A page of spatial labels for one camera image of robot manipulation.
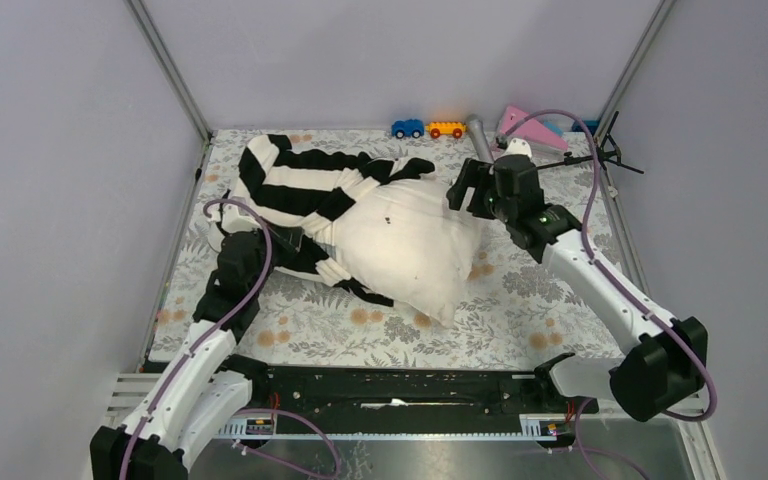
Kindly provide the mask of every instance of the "toy car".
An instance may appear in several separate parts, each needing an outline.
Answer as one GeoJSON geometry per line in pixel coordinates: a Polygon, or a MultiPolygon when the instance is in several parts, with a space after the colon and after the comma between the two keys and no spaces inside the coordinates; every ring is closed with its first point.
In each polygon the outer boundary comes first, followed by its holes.
{"type": "Polygon", "coordinates": [[[431,133],[431,138],[440,138],[440,135],[461,138],[466,131],[466,125],[461,122],[431,122],[425,128],[431,133]]]}
{"type": "Polygon", "coordinates": [[[390,133],[396,138],[405,138],[410,135],[413,138],[419,138],[425,135],[425,126],[421,120],[412,118],[410,120],[399,120],[390,127],[390,133]]]}

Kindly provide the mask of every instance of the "wall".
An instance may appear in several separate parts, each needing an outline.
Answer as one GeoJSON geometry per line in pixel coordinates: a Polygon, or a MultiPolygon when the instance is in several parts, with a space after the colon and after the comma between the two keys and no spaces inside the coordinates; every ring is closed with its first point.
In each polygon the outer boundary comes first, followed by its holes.
{"type": "Polygon", "coordinates": [[[147,0],[214,128],[599,115],[658,0],[147,0]]]}
{"type": "Polygon", "coordinates": [[[768,2],[678,2],[619,109],[652,295],[708,327],[729,479],[768,478],[768,2]]]}
{"type": "Polygon", "coordinates": [[[78,478],[200,148],[122,1],[0,1],[0,480],[78,478]]]}

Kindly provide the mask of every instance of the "blue toy car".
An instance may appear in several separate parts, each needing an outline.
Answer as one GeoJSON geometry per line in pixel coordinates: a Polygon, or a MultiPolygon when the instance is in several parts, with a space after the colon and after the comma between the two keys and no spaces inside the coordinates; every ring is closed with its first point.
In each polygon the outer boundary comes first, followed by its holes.
{"type": "Polygon", "coordinates": [[[422,120],[416,118],[399,120],[390,127],[390,133],[396,138],[405,138],[408,135],[419,138],[425,135],[425,125],[422,124],[422,120]]]}

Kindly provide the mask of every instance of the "blue object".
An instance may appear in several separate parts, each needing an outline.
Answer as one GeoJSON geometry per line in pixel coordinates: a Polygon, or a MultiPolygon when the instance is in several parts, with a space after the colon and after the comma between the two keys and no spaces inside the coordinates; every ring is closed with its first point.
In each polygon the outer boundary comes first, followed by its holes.
{"type": "Polygon", "coordinates": [[[552,122],[550,122],[548,120],[546,120],[544,122],[540,122],[540,123],[542,123],[544,127],[548,128],[549,130],[552,131],[552,133],[554,133],[555,135],[557,135],[559,137],[564,134],[564,131],[561,130],[561,127],[555,125],[554,123],[552,123],[552,122]]]}
{"type": "MultiPolygon", "coordinates": [[[[587,129],[590,130],[590,133],[593,133],[593,134],[595,134],[596,129],[599,128],[599,120],[585,120],[584,124],[587,125],[587,129]]],[[[572,131],[583,132],[584,130],[581,129],[581,127],[578,125],[578,122],[575,122],[572,125],[572,131]]]]}
{"type": "Polygon", "coordinates": [[[416,118],[399,120],[390,127],[390,133],[396,138],[405,138],[407,136],[419,138],[425,135],[425,125],[422,123],[422,120],[416,118]]]}

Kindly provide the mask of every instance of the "floor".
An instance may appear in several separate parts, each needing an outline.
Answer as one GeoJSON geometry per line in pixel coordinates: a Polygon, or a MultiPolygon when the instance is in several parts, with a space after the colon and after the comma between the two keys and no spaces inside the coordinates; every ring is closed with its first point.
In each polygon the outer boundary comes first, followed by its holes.
{"type": "MultiPolygon", "coordinates": [[[[157,314],[150,361],[172,359],[215,265],[201,206],[225,192],[237,176],[246,142],[262,133],[277,132],[222,130],[214,138],[204,183],[157,314]]],[[[445,180],[457,175],[463,159],[476,156],[466,138],[397,140],[378,130],[281,133],[290,136],[297,150],[425,158],[445,180]]],[[[565,139],[575,155],[586,153],[583,134],[566,134],[565,139]]],[[[538,156],[535,161],[551,159],[538,156]]],[[[546,170],[540,178],[547,201],[583,214],[592,178],[588,165],[546,170]]],[[[618,263],[605,206],[597,198],[589,233],[618,263]]],[[[269,363],[483,369],[530,369],[568,351],[596,357],[620,354],[595,315],[565,283],[513,246],[500,222],[485,229],[473,263],[468,298],[450,329],[423,315],[369,305],[342,290],[275,273],[261,293],[261,313],[237,351],[269,363]]]]}

